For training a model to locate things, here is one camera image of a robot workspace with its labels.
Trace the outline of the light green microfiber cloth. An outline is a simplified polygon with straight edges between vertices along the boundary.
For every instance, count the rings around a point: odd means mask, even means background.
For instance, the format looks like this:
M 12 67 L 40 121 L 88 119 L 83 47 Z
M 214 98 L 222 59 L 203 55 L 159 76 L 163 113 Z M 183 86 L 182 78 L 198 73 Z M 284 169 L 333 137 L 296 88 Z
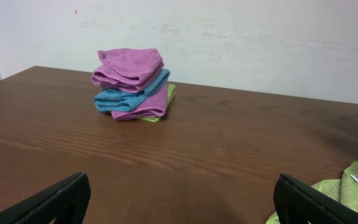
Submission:
M 310 187 L 358 213 L 358 162 L 345 169 L 341 179 L 322 180 Z M 280 223 L 276 211 L 266 223 Z

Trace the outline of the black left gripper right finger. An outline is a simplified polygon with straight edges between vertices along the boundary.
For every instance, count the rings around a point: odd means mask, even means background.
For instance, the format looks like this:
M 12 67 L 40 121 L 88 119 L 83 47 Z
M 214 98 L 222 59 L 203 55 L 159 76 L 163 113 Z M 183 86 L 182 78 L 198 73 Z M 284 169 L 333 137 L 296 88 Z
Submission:
M 273 192 L 280 223 L 357 224 L 358 213 L 300 180 L 280 174 Z

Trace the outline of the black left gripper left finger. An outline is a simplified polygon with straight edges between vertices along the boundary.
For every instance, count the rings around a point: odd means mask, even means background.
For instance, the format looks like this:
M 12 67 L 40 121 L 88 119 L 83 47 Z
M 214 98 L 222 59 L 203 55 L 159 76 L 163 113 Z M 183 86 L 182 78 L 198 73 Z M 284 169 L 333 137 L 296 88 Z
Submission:
M 91 198 L 88 176 L 77 172 L 0 212 L 0 224 L 82 224 Z

